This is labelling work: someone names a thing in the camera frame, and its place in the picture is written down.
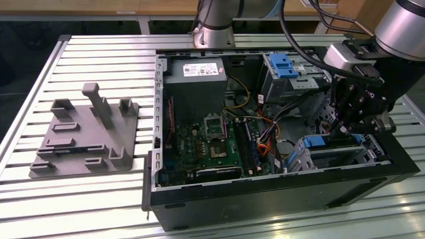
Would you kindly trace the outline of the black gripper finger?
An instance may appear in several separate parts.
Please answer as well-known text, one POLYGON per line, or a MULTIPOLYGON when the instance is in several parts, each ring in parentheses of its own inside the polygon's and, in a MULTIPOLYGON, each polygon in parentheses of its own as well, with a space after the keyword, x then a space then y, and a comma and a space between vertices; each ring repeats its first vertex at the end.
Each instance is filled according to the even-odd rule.
POLYGON ((341 127, 351 122, 357 107, 359 86, 355 83, 336 83, 332 87, 332 106, 335 108, 335 121, 331 127, 331 136, 339 137, 341 127))
POLYGON ((368 97, 356 97, 348 104, 347 128, 351 133, 376 134, 385 131, 384 103, 368 97))

